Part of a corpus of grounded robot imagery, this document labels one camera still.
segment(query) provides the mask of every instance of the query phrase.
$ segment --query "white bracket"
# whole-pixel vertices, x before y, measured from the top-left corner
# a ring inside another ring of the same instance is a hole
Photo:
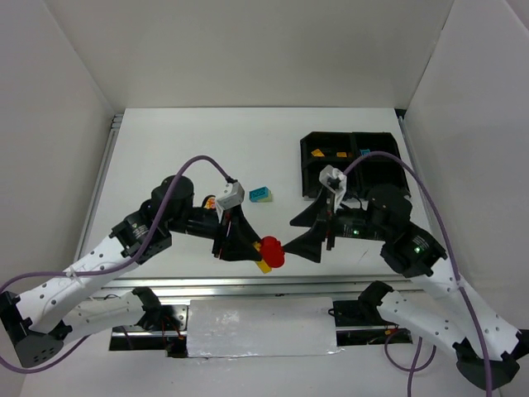
[[[215,209],[219,221],[222,220],[222,213],[224,211],[241,205],[245,201],[245,190],[239,182],[233,184],[226,184],[220,194],[215,197]]]
[[[338,187],[334,189],[332,185],[332,180],[338,179]],[[337,168],[333,168],[332,165],[327,165],[322,172],[320,172],[319,177],[320,183],[323,184],[327,189],[334,193],[334,212],[339,208],[344,196],[346,195],[347,190],[347,177],[343,172]]]
[[[72,327],[64,344],[105,329],[134,325],[144,315],[141,299],[132,292],[107,300],[84,301],[64,317],[64,324]]]

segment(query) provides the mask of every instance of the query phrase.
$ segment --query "cyan block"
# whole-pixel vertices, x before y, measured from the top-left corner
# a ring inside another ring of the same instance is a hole
[[[266,203],[272,201],[272,192],[266,186],[250,191],[252,203]]]

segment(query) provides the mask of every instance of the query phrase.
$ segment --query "white tabletop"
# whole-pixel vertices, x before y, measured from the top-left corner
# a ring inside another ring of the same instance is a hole
[[[173,108],[127,109],[85,251],[109,234],[150,191],[194,155],[207,154],[238,179],[246,192],[267,186],[272,203],[243,203],[245,216],[261,236],[283,244],[307,229],[288,222],[310,202],[302,197],[299,140],[313,131],[391,132],[401,157],[410,164],[398,119],[388,108]],[[217,194],[224,179],[208,163],[186,172],[195,188],[195,205]],[[407,175],[412,220],[429,229],[417,184]],[[379,256],[382,242],[337,239],[323,250],[322,263],[287,254],[285,265],[269,275],[391,275]],[[173,245],[125,275],[142,279],[182,277],[255,277],[250,261],[223,262],[211,254],[212,241],[173,235]]]

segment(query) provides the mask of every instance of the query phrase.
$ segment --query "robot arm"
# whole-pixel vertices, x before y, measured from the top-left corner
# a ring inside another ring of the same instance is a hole
[[[227,181],[217,196],[217,210],[193,207],[193,183],[182,176],[146,249],[130,263],[147,238],[172,179],[155,188],[138,211],[113,227],[98,246],[64,271],[65,276],[19,295],[8,291],[0,294],[0,319],[23,367],[38,366],[63,345],[107,328],[138,324],[148,329],[156,323],[163,309],[150,289],[137,288],[105,301],[86,299],[169,248],[171,232],[212,239],[212,254],[224,261],[266,260],[265,253],[261,255],[255,248],[260,237],[242,212],[241,185]]]
[[[317,200],[290,223],[310,230],[286,244],[284,251],[319,262],[325,240],[328,251],[336,237],[383,241],[380,255],[384,261],[396,273],[420,285],[447,312],[450,325],[444,324],[445,319],[412,306],[389,286],[381,287],[382,283],[368,288],[360,297],[365,307],[386,321],[406,325],[456,357],[460,372],[484,388],[484,355],[459,291],[463,285],[488,347],[494,388],[508,383],[519,369],[516,361],[529,353],[527,332],[497,315],[464,279],[457,281],[445,249],[429,232],[410,221],[412,205],[398,188],[392,185],[373,188],[366,210],[340,208],[341,200],[336,197],[343,189],[343,178],[336,176],[339,173],[328,167],[321,172],[324,187]]]

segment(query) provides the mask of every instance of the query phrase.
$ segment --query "red ball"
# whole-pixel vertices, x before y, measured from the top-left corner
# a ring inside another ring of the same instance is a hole
[[[263,261],[272,268],[284,265],[284,251],[281,247],[281,242],[275,237],[263,237],[260,254],[263,256]]]

